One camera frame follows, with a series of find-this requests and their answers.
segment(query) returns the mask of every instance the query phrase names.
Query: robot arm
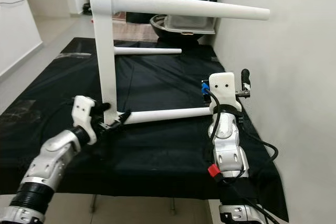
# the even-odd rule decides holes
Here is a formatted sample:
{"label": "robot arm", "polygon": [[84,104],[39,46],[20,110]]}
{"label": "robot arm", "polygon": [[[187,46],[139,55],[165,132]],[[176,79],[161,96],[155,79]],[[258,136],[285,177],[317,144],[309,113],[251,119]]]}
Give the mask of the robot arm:
{"label": "robot arm", "polygon": [[[249,177],[249,166],[245,152],[239,146],[239,130],[237,116],[241,114],[241,105],[236,97],[250,96],[249,71],[244,69],[242,75],[242,90],[235,91],[233,73],[215,73],[209,78],[209,90],[217,97],[219,106],[211,97],[210,109],[213,111],[213,123],[208,129],[209,136],[213,134],[215,122],[219,116],[219,124],[213,138],[213,155],[215,164],[209,168],[213,177],[235,179]],[[258,210],[244,202],[240,205],[220,205],[221,221],[226,224],[259,223],[265,224],[265,217]]]}
{"label": "robot arm", "polygon": [[62,131],[43,144],[22,179],[16,196],[4,211],[5,215],[0,218],[0,223],[44,222],[48,204],[74,156],[85,145],[94,144],[97,135],[116,129],[130,116],[130,112],[126,112],[112,125],[105,125],[96,118],[96,114],[108,108],[108,104],[97,104],[88,97],[75,97],[73,128]]}

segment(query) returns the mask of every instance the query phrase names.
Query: black cloth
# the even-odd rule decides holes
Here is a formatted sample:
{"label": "black cloth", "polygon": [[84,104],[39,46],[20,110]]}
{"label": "black cloth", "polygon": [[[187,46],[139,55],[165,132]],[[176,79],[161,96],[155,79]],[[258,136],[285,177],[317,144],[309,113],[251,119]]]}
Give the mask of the black cloth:
{"label": "black cloth", "polygon": [[[169,44],[116,41],[123,47]],[[186,46],[181,55],[116,56],[118,110],[146,111],[204,106],[201,80],[224,71],[210,46]],[[12,194],[48,138],[70,127],[71,107],[61,108],[40,138],[41,122],[67,99],[85,95],[101,100],[94,39],[75,38],[0,116],[0,190]],[[257,133],[246,113],[245,129]],[[211,116],[126,125],[88,146],[68,166],[58,192],[114,196],[218,198],[203,150]],[[253,172],[269,155],[239,126],[240,144]],[[245,197],[288,221],[279,173],[274,164],[258,178],[239,179]],[[233,200],[223,191],[224,200]]]}

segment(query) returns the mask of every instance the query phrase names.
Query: black tablecloth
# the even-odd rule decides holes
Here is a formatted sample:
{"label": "black tablecloth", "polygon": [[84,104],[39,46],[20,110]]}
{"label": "black tablecloth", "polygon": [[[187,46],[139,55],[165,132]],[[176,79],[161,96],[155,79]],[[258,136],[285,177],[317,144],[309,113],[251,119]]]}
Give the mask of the black tablecloth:
{"label": "black tablecloth", "polygon": [[[0,191],[16,191],[39,153],[39,130],[48,113],[76,95],[101,100],[94,39],[75,38],[0,116]],[[170,47],[165,43],[116,41],[117,46]],[[204,106],[201,80],[224,71],[210,46],[189,46],[181,55],[116,56],[118,110],[146,111]],[[244,113],[247,131],[257,136]],[[45,128],[43,141],[70,127],[71,107]],[[107,141],[88,146],[68,166],[58,192],[114,196],[218,198],[203,149],[211,116],[125,126]],[[269,158],[266,149],[240,129],[250,170]],[[236,187],[288,221],[280,176],[270,164],[258,178]],[[229,191],[224,197],[230,199]]]}

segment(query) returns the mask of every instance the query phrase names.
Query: tiled floor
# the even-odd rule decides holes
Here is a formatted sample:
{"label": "tiled floor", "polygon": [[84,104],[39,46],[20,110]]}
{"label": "tiled floor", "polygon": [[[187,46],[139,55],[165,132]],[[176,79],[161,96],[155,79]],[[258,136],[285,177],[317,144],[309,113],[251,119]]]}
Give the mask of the tiled floor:
{"label": "tiled floor", "polygon": [[[93,38],[90,16],[68,20],[40,18],[38,29],[44,48],[0,83],[0,114],[45,69],[74,37]],[[116,22],[114,38],[119,40],[156,41],[150,26]],[[0,195],[0,207],[8,206],[13,195]],[[56,194],[47,212],[46,224],[207,224],[211,223],[208,201],[176,199],[176,215],[171,215],[170,199],[155,197],[98,196],[97,210],[90,213],[92,195]]]}

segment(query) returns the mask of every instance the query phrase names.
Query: floor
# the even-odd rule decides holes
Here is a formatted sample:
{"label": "floor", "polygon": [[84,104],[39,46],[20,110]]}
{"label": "floor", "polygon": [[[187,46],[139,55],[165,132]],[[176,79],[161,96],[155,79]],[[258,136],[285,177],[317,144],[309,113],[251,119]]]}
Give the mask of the floor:
{"label": "floor", "polygon": [[[90,16],[68,20],[37,18],[44,48],[32,56],[5,81],[0,83],[0,114],[20,93],[58,56],[74,37],[93,38]],[[119,40],[156,41],[150,26],[114,24],[114,38]],[[8,206],[13,195],[0,195],[0,207]],[[55,194],[47,212],[46,224],[53,223],[220,223],[218,200],[176,199],[176,214],[172,215],[169,198],[155,197],[97,197],[97,210],[90,212],[92,195]]]}

